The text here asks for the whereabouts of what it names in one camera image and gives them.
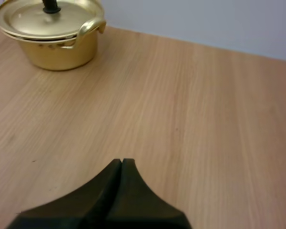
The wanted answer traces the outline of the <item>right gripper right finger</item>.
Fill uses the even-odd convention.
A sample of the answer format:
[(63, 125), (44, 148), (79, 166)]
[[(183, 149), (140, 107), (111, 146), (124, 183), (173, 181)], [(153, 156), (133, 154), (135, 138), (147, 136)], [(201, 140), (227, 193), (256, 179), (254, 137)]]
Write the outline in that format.
[(135, 160), (120, 162), (106, 190), (101, 229), (189, 229), (186, 215), (157, 196), (141, 177)]

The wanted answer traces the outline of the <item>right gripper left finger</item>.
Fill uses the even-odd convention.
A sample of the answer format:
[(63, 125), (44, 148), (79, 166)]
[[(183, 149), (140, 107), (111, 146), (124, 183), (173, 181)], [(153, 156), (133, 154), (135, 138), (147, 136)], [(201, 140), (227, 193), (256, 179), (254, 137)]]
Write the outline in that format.
[(10, 229), (92, 229), (108, 214), (121, 179), (122, 163), (110, 162), (97, 176), (71, 193), (19, 213)]

